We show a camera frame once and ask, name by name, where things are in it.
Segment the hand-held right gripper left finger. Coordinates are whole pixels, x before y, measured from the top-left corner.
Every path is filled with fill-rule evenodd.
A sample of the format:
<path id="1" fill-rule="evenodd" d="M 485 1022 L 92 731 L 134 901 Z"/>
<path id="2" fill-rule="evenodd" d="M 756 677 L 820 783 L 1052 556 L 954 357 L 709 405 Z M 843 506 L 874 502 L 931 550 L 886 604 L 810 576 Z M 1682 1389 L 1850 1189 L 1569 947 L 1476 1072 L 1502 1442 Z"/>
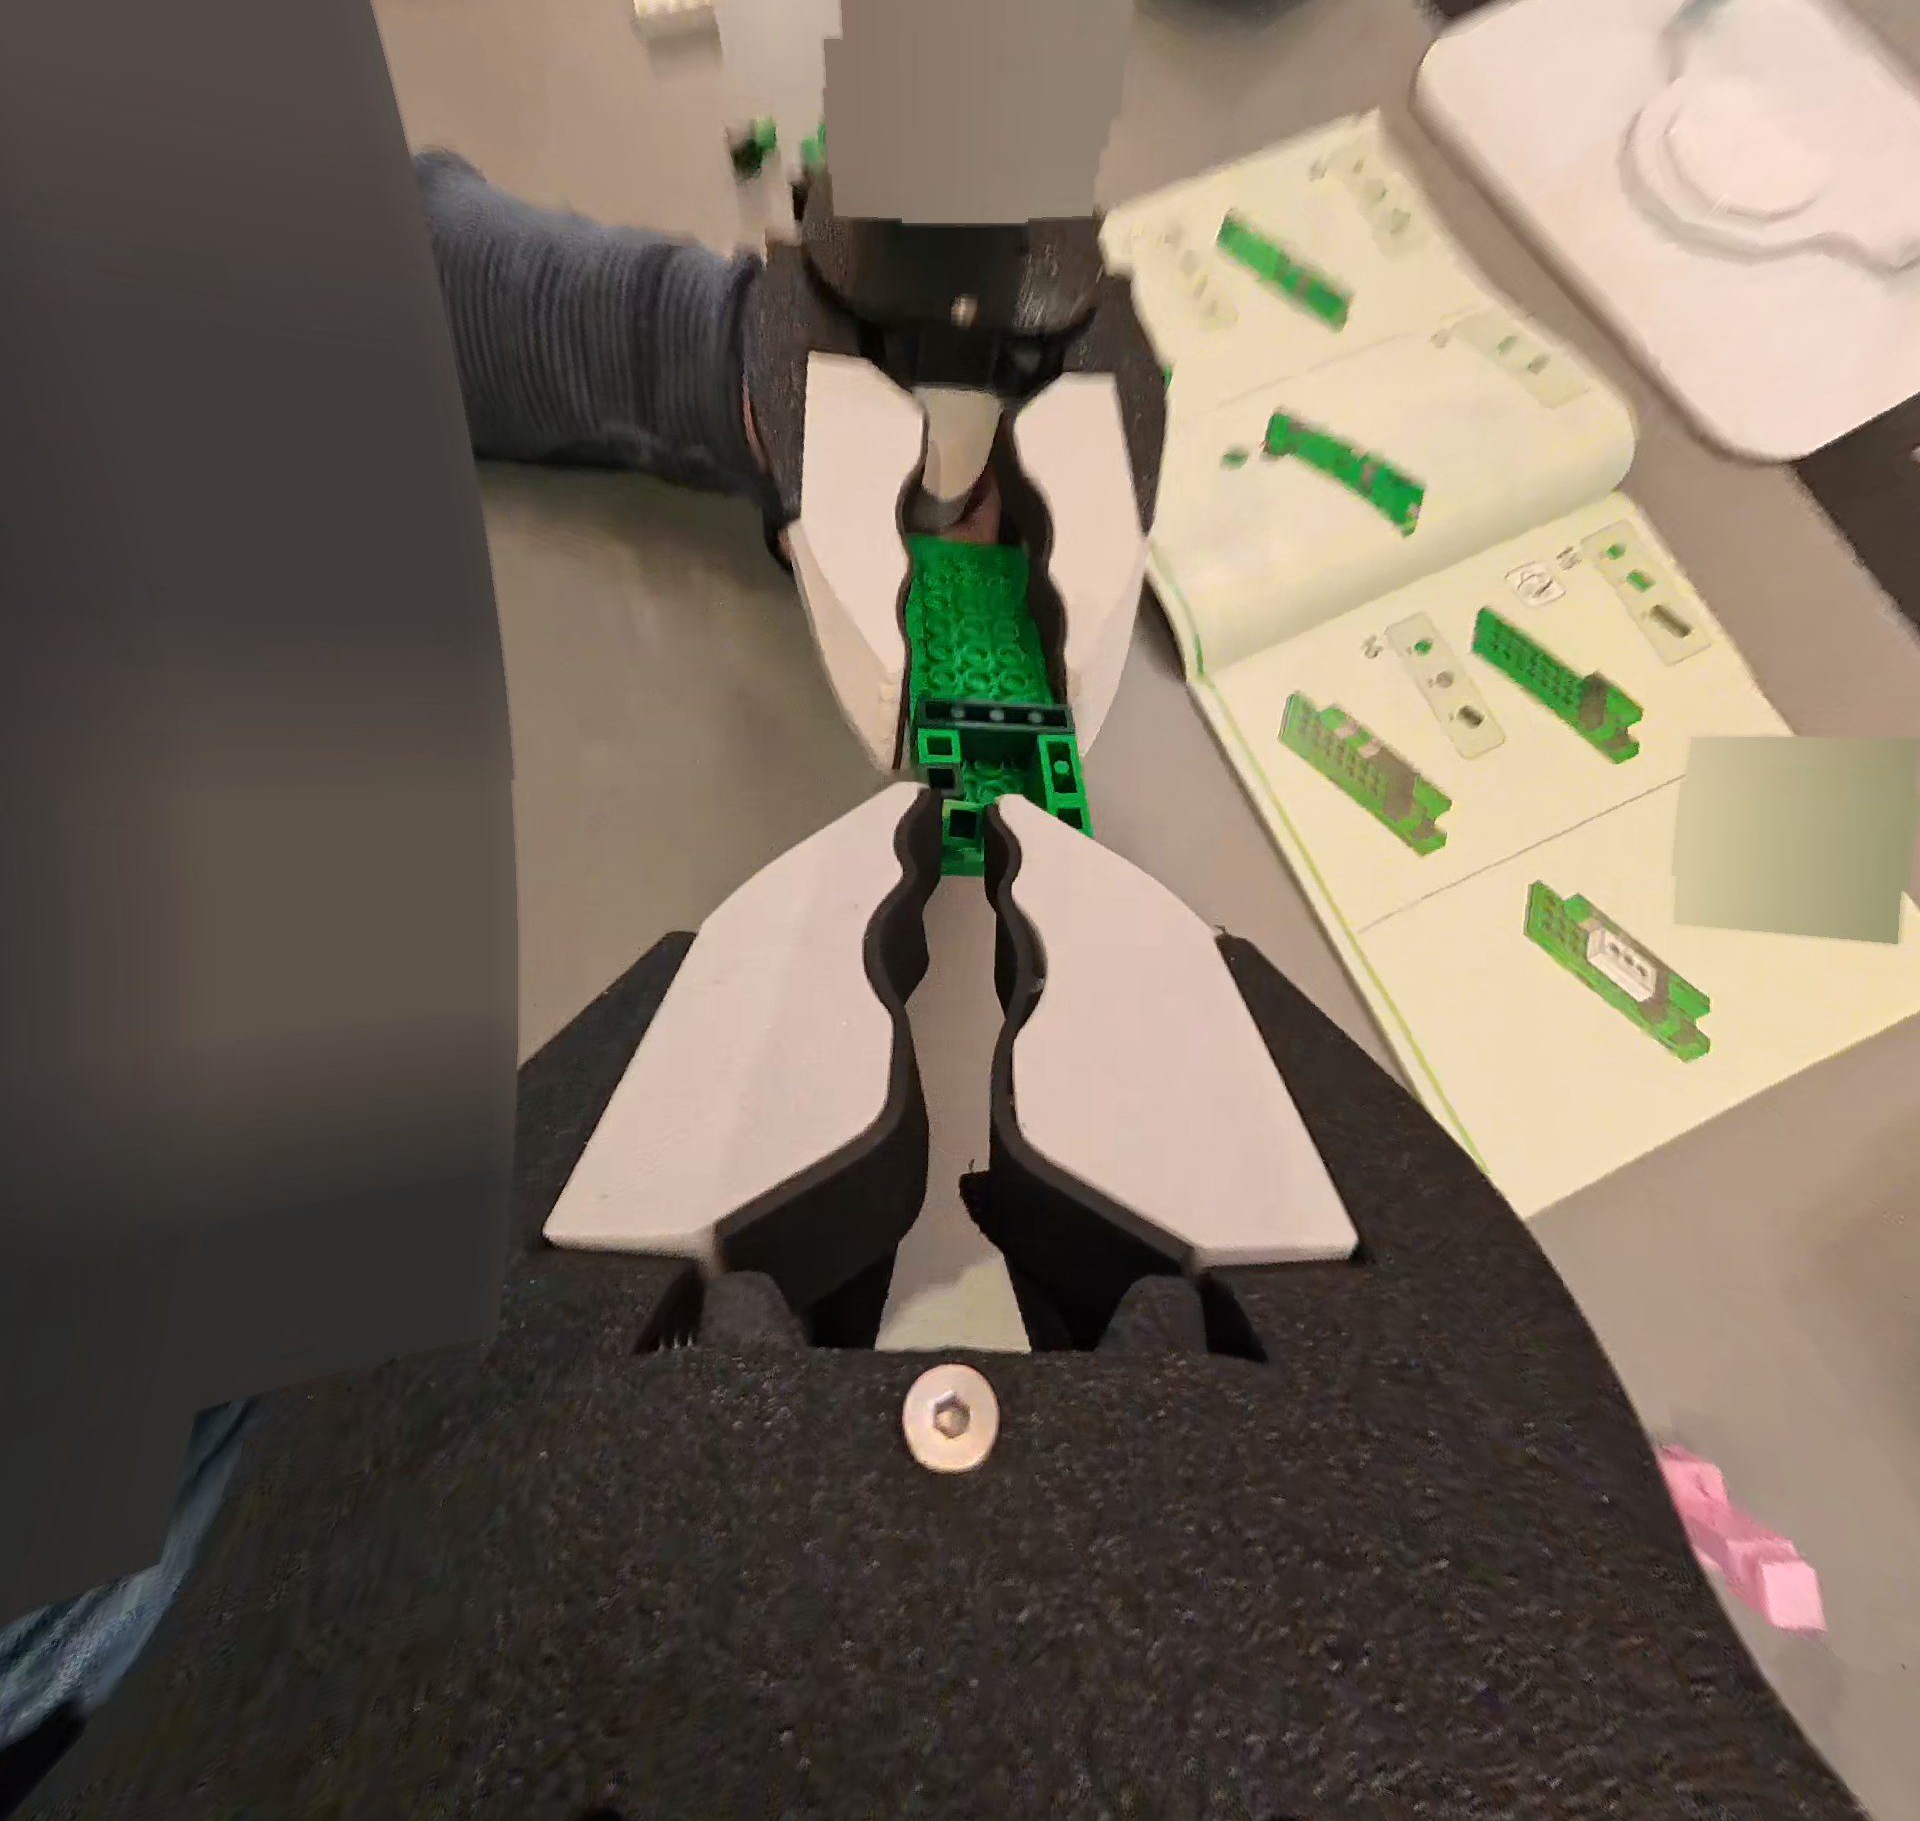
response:
<path id="1" fill-rule="evenodd" d="M 931 1123 L 906 1006 L 928 968 L 932 791 L 899 783 L 694 933 L 542 1236 L 764 1275 L 808 1314 L 899 1254 Z"/>

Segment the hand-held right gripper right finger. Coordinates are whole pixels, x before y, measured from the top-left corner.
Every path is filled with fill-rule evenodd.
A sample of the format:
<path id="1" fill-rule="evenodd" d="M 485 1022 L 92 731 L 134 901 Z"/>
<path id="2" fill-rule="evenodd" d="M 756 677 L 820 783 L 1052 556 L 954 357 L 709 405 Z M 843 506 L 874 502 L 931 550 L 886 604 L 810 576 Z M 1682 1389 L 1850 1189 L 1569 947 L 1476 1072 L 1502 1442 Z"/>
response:
<path id="1" fill-rule="evenodd" d="M 1358 1232 L 1228 937 L 1022 798 L 991 807 L 1003 1024 L 979 1231 L 1052 1322 L 1143 1280 L 1345 1265 Z"/>

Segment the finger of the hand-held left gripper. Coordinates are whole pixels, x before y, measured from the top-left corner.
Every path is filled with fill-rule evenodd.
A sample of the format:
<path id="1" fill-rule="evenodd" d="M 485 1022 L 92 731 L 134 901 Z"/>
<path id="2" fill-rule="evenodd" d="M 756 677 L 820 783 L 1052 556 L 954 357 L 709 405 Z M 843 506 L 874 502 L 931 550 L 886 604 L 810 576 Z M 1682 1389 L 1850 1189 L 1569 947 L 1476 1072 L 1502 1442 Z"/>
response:
<path id="1" fill-rule="evenodd" d="M 1132 652 L 1146 569 L 1117 382 L 1052 382 L 1007 422 L 1007 519 L 1048 679 L 1095 744 Z"/>
<path id="2" fill-rule="evenodd" d="M 912 571 L 902 509 L 924 460 L 927 416 L 914 394 L 859 358 L 810 354 L 788 554 L 825 679 L 882 774 L 901 769 Z"/>

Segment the green brick assembly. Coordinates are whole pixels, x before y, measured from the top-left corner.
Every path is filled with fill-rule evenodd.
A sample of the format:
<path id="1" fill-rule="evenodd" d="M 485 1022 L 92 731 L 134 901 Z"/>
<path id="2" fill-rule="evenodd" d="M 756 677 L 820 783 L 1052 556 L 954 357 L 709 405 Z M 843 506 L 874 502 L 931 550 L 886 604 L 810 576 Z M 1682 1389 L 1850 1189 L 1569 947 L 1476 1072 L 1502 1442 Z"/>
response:
<path id="1" fill-rule="evenodd" d="M 1002 798 L 1092 831 L 1079 731 L 1044 659 L 1024 554 L 932 536 L 908 536 L 906 550 L 901 761 L 940 804 L 944 872 L 983 875 Z"/>

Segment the person's left forearm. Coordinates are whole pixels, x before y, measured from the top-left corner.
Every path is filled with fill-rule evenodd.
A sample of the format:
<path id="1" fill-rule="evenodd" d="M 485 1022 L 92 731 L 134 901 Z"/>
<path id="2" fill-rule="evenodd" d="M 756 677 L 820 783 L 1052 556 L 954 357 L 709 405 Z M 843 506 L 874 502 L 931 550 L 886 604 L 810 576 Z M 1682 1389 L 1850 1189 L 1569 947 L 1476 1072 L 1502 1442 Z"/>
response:
<path id="1" fill-rule="evenodd" d="M 767 511 L 748 388 L 754 253 L 602 225 L 413 154 L 472 455 L 636 471 Z"/>

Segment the grey desk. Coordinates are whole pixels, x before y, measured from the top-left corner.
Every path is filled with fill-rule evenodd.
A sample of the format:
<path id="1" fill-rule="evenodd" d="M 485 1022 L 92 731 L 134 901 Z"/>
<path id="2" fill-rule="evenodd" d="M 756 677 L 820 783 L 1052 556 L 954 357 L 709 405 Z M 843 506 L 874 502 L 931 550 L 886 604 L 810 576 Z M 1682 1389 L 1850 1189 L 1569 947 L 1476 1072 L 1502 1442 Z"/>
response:
<path id="1" fill-rule="evenodd" d="M 408 140 L 533 202 L 729 245 L 722 132 L 816 115 L 837 0 L 370 0 Z M 1915 736 L 1915 638 L 1789 474 L 1694 439 L 1409 115 L 1429 0 L 1139 0 L 1104 202 L 1370 106 L 1497 290 L 1634 405 L 1632 493 L 1791 728 Z M 588 474 L 482 474 L 517 769 L 520 1056 L 874 775 L 758 524 Z M 1535 1231 L 1657 1441 L 1821 1582 L 1831 1634 L 1741 1637 L 1876 1818 L 1915 1818 L 1915 1026 L 1857 1048 Z"/>

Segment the brick instruction booklet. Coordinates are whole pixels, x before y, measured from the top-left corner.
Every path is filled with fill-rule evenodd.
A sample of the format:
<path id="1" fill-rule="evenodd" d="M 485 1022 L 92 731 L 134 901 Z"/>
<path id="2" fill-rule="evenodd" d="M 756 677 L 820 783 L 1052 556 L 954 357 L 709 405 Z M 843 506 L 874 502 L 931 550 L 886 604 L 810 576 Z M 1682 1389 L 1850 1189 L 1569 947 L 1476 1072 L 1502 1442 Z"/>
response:
<path id="1" fill-rule="evenodd" d="M 1149 578 L 1412 1088 L 1523 1215 L 1919 1006 L 1890 940 L 1682 922 L 1694 744 L 1778 737 L 1622 493 L 1627 404 L 1345 113 L 1113 211 L 1168 384 Z"/>

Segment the pink brick pig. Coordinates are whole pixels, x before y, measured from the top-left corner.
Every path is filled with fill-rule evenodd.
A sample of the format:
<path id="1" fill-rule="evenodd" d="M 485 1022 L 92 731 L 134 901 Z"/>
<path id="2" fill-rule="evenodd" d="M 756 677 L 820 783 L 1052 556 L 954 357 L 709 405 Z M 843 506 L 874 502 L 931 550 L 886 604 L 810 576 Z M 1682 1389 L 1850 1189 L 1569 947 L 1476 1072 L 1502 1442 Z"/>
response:
<path id="1" fill-rule="evenodd" d="M 1823 1637 L 1827 1605 L 1816 1568 L 1791 1542 L 1735 1507 L 1717 1464 L 1678 1445 L 1657 1445 L 1668 1501 L 1694 1556 L 1782 1632 Z"/>

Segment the person's legs in jeans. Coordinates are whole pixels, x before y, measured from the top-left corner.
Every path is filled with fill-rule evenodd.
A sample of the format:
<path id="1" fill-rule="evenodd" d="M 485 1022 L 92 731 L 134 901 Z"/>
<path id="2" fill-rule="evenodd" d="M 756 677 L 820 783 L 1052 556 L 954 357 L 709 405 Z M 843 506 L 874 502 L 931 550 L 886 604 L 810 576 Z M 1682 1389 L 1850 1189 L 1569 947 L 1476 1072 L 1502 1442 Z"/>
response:
<path id="1" fill-rule="evenodd" d="M 257 1398 L 225 1402 L 196 1419 L 152 1566 L 5 1625 L 5 1752 L 51 1736 L 61 1716 L 85 1720 L 118 1690 L 196 1570 L 257 1408 Z"/>

